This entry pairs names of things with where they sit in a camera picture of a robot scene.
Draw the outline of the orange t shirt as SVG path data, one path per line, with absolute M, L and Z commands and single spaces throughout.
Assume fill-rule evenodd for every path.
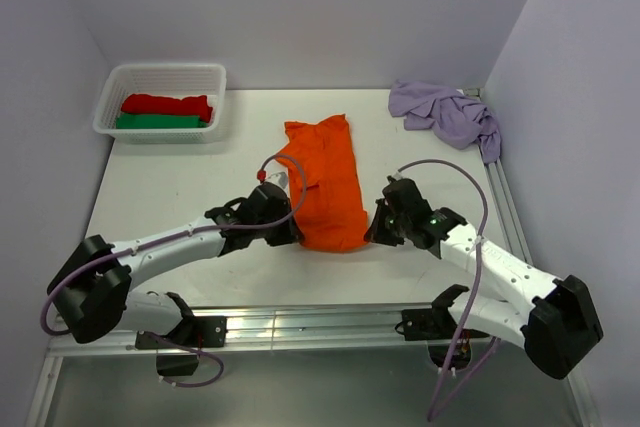
M 307 249 L 346 253 L 366 245 L 368 215 L 363 206 L 350 125 L 345 115 L 317 124 L 287 121 L 288 143 L 278 162 L 289 176 L 294 215 Z

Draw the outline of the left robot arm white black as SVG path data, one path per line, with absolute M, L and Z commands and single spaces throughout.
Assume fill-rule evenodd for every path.
M 130 330 L 157 335 L 172 346 L 193 346 L 201 329 L 192 308 L 174 292 L 142 292 L 142 284 L 193 262 L 243 250 L 255 240 L 279 247 L 303 238 L 288 203 L 248 207 L 242 198 L 146 238 L 109 243 L 91 236 L 49 284 L 41 327 L 57 335 L 48 323 L 54 308 L 66 325 L 63 334 L 79 344 Z

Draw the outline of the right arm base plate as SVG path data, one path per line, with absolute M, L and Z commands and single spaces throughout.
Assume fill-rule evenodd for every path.
M 405 309 L 394 330 L 406 341 L 451 339 L 458 324 L 444 308 Z

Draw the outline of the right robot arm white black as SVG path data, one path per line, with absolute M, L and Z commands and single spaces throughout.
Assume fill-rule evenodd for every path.
M 400 332 L 408 341 L 445 340 L 464 328 L 472 338 L 497 337 L 522 348 L 533 364 L 553 379 L 565 378 L 602 340 L 603 329 L 587 285 L 569 275 L 560 279 L 521 261 L 448 208 L 422 204 L 407 214 L 383 199 L 376 202 L 370 243 L 420 250 L 470 274 L 479 274 L 478 291 L 454 284 L 427 308 L 401 313 Z

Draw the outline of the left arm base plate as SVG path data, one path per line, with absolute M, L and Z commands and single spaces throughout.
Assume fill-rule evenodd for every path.
M 221 348 L 225 344 L 227 318 L 224 316 L 189 317 L 168 334 L 160 335 L 171 343 L 189 348 Z M 151 333 L 138 333 L 135 340 L 138 350 L 155 350 L 170 348 L 169 344 L 159 342 Z

